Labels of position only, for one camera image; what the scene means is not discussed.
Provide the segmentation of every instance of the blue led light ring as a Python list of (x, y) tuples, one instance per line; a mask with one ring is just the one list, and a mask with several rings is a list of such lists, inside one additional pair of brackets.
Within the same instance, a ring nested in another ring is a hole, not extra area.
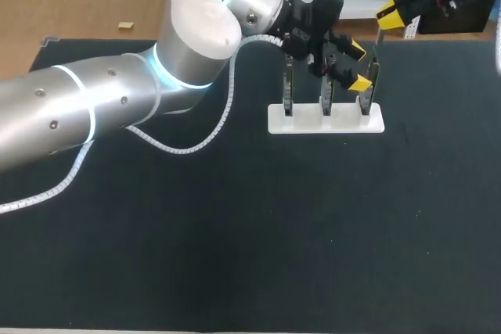
[[(68, 67), (66, 66), (52, 66), (52, 68), (57, 68), (58, 70), (62, 70), (65, 74), (71, 77), (71, 79), (77, 84), (78, 88), (82, 93), (87, 92), (87, 88), (85, 87), (84, 83), (81, 82), (80, 78)], [(90, 116), (90, 128), (88, 131), (88, 137), (85, 140), (85, 144), (87, 142), (90, 142), (94, 138), (94, 134), (96, 132), (96, 111), (94, 110), (94, 106), (90, 103), (87, 103), (88, 106), (88, 115)]]
[(212, 85), (212, 83), (206, 84), (206, 85), (200, 85), (200, 86), (191, 85), (191, 84), (187, 84), (185, 82), (182, 82), (182, 81), (178, 80), (177, 78), (175, 78), (174, 76), (172, 76), (169, 73), (169, 71), (165, 69), (165, 67), (162, 65), (162, 63), (158, 59), (157, 44), (155, 44), (155, 46), (153, 47), (153, 60), (154, 60), (155, 64), (157, 65), (157, 67), (160, 69), (160, 72), (163, 75), (165, 75), (167, 77), (167, 79), (169, 79), (170, 81), (172, 81), (174, 84), (177, 84), (177, 85), (182, 86), (184, 88), (196, 89), (196, 90), (207, 89), (207, 88), (209, 88)]

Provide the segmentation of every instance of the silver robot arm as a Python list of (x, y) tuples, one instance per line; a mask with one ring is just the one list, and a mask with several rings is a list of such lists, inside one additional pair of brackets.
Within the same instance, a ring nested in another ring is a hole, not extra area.
[(160, 37), (140, 54), (82, 60), (0, 81), (0, 171), (153, 116), (193, 108), (283, 0), (165, 0)]

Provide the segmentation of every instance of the metal bracket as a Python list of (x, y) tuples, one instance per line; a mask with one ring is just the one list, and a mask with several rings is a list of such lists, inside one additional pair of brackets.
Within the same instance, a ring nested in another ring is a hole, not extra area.
[(292, 117), (294, 111), (294, 58), (286, 56), (286, 66), (283, 72), (283, 110), (286, 117)]

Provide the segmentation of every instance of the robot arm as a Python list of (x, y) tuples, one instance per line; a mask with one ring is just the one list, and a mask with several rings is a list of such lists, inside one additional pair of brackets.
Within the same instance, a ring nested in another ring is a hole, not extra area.
[(360, 60), (366, 52), (335, 35), (343, 0), (165, 0), (157, 43), (124, 54), (53, 66), (0, 82), (0, 171), (88, 143), (153, 116), (192, 109), (243, 36), (270, 34), (310, 59), (317, 77), (365, 91), (371, 81), (339, 71), (327, 43)]

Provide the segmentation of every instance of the white joint cap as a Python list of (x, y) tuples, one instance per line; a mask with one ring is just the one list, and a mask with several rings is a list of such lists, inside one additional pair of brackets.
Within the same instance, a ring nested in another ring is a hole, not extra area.
[(240, 24), (222, 0), (171, 0), (171, 19), (178, 36), (210, 59), (229, 59), (242, 39)]

